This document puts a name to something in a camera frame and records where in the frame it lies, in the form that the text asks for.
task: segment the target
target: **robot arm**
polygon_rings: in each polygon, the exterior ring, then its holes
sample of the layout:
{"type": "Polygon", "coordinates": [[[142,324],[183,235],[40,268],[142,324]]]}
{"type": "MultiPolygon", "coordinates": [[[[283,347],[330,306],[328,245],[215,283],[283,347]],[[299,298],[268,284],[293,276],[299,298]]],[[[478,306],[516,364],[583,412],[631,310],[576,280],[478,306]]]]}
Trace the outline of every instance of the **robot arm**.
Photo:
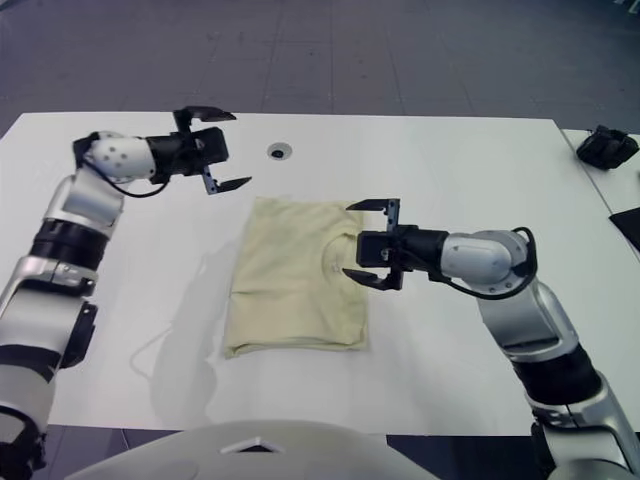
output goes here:
{"type": "Polygon", "coordinates": [[[595,459],[640,475],[640,443],[613,391],[591,365],[556,296],[536,279],[535,240],[528,229],[467,235],[399,225],[398,199],[364,200],[349,208],[387,215],[385,232],[359,235],[357,262],[391,271],[384,279],[354,270],[345,270],[347,276],[379,290],[399,290],[404,272],[421,270],[476,297],[484,324],[525,387],[534,440],[546,445],[553,463],[595,459]],[[528,241],[518,231],[527,232],[528,241]]]}
{"type": "Polygon", "coordinates": [[[228,158],[219,128],[191,132],[193,118],[235,117],[210,107],[174,112],[178,131],[125,137],[93,133],[74,142],[76,173],[56,189],[28,255],[0,296],[0,476],[30,478],[44,466],[43,442],[59,369],[80,363],[94,331],[97,307],[85,300],[122,212],[124,197],[159,193],[173,175],[201,175],[207,193],[235,190],[250,178],[218,183],[212,163],[228,158]],[[161,186],[132,194],[128,184],[161,186]]]}

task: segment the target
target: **round hole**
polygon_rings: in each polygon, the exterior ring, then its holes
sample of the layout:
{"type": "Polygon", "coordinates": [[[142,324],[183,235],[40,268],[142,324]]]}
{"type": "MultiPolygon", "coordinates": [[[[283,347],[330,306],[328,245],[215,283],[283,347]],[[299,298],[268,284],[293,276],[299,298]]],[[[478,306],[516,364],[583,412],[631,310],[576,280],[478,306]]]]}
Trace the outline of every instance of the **round hole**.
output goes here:
{"type": "Polygon", "coordinates": [[[274,143],[267,149],[267,156],[271,160],[286,160],[292,153],[293,150],[288,143],[274,143]]]}

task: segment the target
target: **wire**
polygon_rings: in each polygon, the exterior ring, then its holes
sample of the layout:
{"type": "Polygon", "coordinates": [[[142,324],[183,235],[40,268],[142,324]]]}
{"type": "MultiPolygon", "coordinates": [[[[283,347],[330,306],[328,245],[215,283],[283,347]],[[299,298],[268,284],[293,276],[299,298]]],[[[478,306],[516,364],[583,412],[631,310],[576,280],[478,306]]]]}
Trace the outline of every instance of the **wire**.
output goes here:
{"type": "Polygon", "coordinates": [[[94,172],[96,172],[98,174],[98,176],[100,178],[102,178],[105,182],[107,182],[112,188],[114,188],[117,192],[120,192],[123,195],[126,195],[127,197],[133,197],[133,198],[149,198],[149,197],[153,197],[154,195],[159,194],[162,190],[164,190],[165,188],[167,188],[167,185],[169,185],[169,181],[167,180],[165,183],[163,183],[162,185],[160,185],[159,188],[151,191],[151,192],[146,192],[146,193],[131,193],[131,192],[127,192],[125,189],[120,188],[118,185],[116,185],[102,170],[100,170],[98,167],[96,167],[93,163],[88,162],[87,160],[85,160],[84,158],[82,159],[82,165],[89,167],[91,170],[93,170],[94,172]]]}
{"type": "Polygon", "coordinates": [[[518,285],[516,288],[508,292],[498,293],[495,295],[476,292],[475,290],[471,290],[469,288],[463,287],[462,285],[458,285],[457,283],[454,283],[451,280],[451,278],[443,275],[442,272],[439,272],[438,270],[436,270],[427,261],[420,258],[418,255],[414,254],[413,252],[402,250],[401,254],[410,257],[413,261],[420,264],[420,266],[425,269],[425,271],[429,274],[431,279],[435,282],[444,283],[459,292],[465,293],[467,295],[471,295],[472,297],[476,297],[481,300],[505,300],[507,298],[516,296],[517,294],[522,292],[525,288],[527,288],[529,284],[531,284],[531,282],[534,280],[534,278],[536,278],[536,274],[538,273],[538,254],[536,251],[536,240],[533,236],[533,233],[527,227],[515,228],[513,229],[513,232],[515,233],[524,232],[529,239],[529,249],[528,249],[529,255],[527,256],[527,259],[525,260],[525,262],[529,264],[530,271],[525,277],[525,279],[522,281],[522,283],[518,285]]]}

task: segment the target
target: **white table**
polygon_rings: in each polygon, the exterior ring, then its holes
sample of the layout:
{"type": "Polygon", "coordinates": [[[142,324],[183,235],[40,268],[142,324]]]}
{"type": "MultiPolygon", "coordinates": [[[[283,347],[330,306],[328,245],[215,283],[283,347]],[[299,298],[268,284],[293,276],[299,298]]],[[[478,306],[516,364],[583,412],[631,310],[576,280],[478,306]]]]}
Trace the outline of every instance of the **white table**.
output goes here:
{"type": "MultiPolygon", "coordinates": [[[[590,135],[586,130],[563,130],[563,133],[574,151],[590,135]]],[[[640,144],[640,135],[630,136],[640,144]]],[[[636,153],[618,168],[607,171],[580,163],[598,189],[611,214],[640,207],[640,153],[636,153]]],[[[619,236],[624,240],[622,233],[619,233],[619,236]]],[[[640,259],[640,252],[630,243],[629,248],[640,259]]]]}
{"type": "MultiPolygon", "coordinates": [[[[424,228],[531,227],[540,278],[640,429],[630,368],[640,361],[640,263],[618,248],[606,206],[553,122],[238,117],[222,125],[231,161],[214,170],[252,182],[207,197],[200,179],[180,177],[162,195],[128,201],[100,268],[96,334],[84,363],[59,375],[52,423],[184,429],[289,418],[368,433],[527,435],[522,387],[474,300],[424,274],[407,275],[401,292],[370,293],[368,351],[222,358],[234,255],[254,197],[398,196],[402,222],[424,228]],[[267,158],[276,141],[293,146],[292,158],[267,158]]],[[[20,117],[0,142],[0,278],[72,172],[71,141],[94,129],[158,135],[173,125],[166,113],[20,117]]],[[[382,228],[382,217],[371,221],[382,228]]]]}

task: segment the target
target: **yellow t-shirt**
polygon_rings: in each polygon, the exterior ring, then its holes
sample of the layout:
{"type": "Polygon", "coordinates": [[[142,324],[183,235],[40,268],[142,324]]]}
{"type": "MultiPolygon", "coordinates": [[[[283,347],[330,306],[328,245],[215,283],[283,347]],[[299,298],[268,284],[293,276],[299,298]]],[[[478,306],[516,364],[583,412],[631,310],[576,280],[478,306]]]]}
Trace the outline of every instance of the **yellow t-shirt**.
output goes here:
{"type": "Polygon", "coordinates": [[[231,288],[226,357],[366,346],[366,294],[342,272],[357,268],[363,214],[347,205],[256,199],[231,288]]]}

